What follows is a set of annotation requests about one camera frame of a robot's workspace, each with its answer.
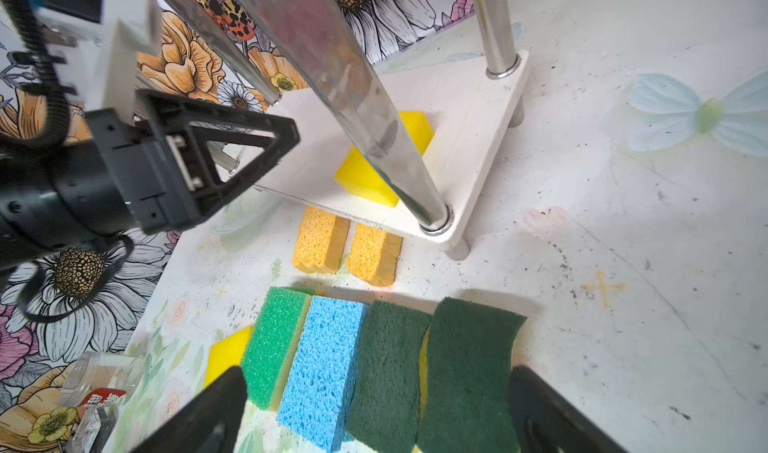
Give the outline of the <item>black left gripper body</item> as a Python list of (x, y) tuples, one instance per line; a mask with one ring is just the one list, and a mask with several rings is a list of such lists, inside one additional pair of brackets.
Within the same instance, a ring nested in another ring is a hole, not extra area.
[(158, 148), (147, 121), (133, 126), (111, 109), (92, 112), (94, 137), (38, 148), (1, 148), (1, 258), (32, 261), (140, 226), (185, 230), (198, 219), (171, 219)]

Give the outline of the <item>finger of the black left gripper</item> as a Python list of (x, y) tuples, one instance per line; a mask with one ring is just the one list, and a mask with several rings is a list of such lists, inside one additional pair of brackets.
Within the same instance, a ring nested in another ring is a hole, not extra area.
[(208, 219), (300, 142), (294, 120), (141, 89), (171, 219)]

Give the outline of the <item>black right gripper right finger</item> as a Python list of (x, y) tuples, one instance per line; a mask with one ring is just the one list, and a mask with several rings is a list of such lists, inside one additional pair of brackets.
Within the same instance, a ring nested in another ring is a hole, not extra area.
[(525, 365), (512, 368), (507, 399), (522, 452), (624, 450)]

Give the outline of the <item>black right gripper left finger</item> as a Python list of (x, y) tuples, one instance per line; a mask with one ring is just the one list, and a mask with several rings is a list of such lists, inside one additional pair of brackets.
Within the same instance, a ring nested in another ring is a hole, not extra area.
[(133, 452), (233, 452), (246, 400), (243, 370), (232, 366)]

